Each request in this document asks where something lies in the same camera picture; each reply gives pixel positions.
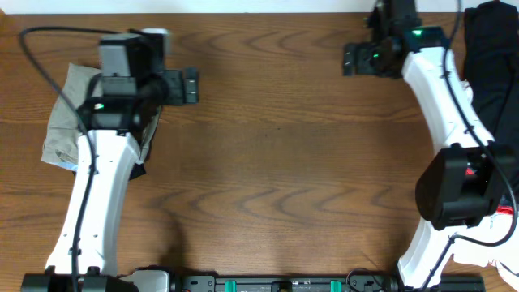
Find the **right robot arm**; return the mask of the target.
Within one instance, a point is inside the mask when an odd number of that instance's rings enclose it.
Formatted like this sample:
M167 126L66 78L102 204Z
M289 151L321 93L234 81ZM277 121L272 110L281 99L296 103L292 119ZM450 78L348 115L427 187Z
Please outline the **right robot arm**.
M518 284L518 207L501 207L516 196L508 176L516 160L499 144L471 104L472 92L456 69L453 37L426 26L412 1L378 1L366 21L371 39L350 43L345 75L403 79L426 120L434 158L418 179L420 221L397 272L383 291L481 291L480 279L450 278L445 265L492 265Z

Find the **khaki green shorts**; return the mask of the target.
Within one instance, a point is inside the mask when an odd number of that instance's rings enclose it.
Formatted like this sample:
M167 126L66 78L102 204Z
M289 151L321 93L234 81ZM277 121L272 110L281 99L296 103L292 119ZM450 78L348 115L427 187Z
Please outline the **khaki green shorts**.
M66 83L63 91L68 95L74 106L84 102L90 79L101 71L93 67L69 64ZM162 108L144 129L142 137L136 137L140 149L143 144L151 143L157 129ZM42 146L41 160L45 163L76 172L78 169L78 145L80 134L77 118L58 97L49 117L45 141Z

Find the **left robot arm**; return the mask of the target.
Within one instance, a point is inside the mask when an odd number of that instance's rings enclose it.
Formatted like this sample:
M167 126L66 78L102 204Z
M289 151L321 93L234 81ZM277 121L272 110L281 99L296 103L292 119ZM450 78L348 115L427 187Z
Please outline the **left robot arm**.
M119 276L118 229L131 172L145 160L142 134L163 105L199 101L195 68L169 70L169 32L145 28L101 32L101 72L73 106L78 168L60 237L43 273L28 273L24 291L179 291L165 268Z

